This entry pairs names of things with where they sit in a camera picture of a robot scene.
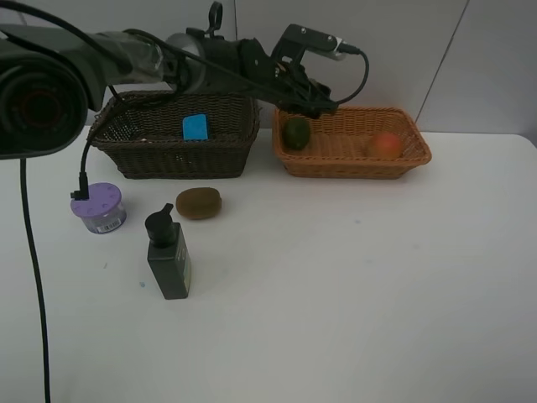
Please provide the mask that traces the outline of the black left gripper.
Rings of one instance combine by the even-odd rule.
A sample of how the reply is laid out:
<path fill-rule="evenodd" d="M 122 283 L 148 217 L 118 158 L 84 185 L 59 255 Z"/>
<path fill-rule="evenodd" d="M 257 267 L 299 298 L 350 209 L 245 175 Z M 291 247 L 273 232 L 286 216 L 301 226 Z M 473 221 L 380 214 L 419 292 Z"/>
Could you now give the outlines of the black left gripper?
<path fill-rule="evenodd" d="M 336 112 L 331 108 L 330 88 L 309 78 L 301 63 L 293 66 L 272 59 L 257 39 L 205 37 L 201 48 L 202 92 L 241 94 L 311 119 Z"/>

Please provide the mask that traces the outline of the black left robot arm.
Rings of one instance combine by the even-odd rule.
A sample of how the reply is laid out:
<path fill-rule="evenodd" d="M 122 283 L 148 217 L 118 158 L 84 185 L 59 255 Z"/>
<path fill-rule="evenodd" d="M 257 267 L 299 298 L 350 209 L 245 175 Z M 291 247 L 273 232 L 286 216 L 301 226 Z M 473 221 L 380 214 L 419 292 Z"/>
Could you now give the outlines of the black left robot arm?
<path fill-rule="evenodd" d="M 1 27 L 1 156 L 53 154 L 102 108 L 108 87 L 164 82 L 185 94 L 242 94 L 315 118 L 336 108 L 303 68 L 199 29 L 154 39 L 136 29 L 81 39 L 61 28 Z"/>

